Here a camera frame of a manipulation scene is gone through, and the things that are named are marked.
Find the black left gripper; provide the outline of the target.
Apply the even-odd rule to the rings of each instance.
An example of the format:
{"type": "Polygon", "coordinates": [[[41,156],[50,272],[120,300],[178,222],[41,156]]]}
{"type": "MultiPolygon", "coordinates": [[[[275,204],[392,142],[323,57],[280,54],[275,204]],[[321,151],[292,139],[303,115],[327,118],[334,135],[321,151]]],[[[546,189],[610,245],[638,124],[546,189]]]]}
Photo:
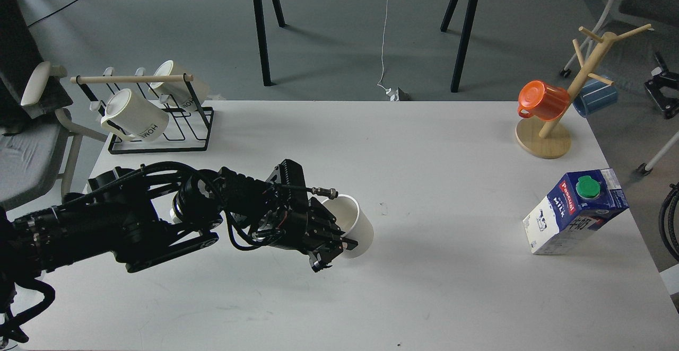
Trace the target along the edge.
{"type": "Polygon", "coordinates": [[[256,245],[307,253],[312,270],[319,272],[331,267],[344,250],[358,247],[357,240],[349,238],[350,218],[346,209],[322,205],[315,197],[303,203],[301,210],[274,202],[250,210],[250,237],[256,245]]]}

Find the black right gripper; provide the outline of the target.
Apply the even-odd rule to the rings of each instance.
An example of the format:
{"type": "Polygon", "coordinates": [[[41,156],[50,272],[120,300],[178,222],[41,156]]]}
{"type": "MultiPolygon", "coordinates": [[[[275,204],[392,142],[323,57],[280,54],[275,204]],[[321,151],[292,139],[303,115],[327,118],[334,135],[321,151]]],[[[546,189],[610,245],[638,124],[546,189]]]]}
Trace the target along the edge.
{"type": "Polygon", "coordinates": [[[652,78],[645,81],[643,87],[647,95],[652,97],[657,107],[660,108],[664,119],[672,119],[678,114],[678,99],[677,97],[665,96],[663,90],[677,91],[678,75],[677,73],[669,73],[660,51],[655,51],[653,58],[657,67],[652,70],[652,78]]]}

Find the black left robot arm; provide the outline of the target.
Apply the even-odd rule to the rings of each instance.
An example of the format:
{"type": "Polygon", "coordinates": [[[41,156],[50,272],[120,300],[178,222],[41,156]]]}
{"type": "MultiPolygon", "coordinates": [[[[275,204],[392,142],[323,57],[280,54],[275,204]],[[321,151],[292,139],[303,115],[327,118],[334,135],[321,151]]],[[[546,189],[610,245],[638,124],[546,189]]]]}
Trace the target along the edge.
{"type": "Polygon", "coordinates": [[[338,192],[307,187],[301,165],[289,159],[266,180],[157,162],[88,182],[89,194],[70,192],[61,205],[13,221],[2,211],[2,348],[26,343],[21,326],[54,302],[43,272],[105,252],[138,272],[214,244],[223,222],[236,249],[296,250],[313,271],[367,244],[318,201],[338,192]]]}

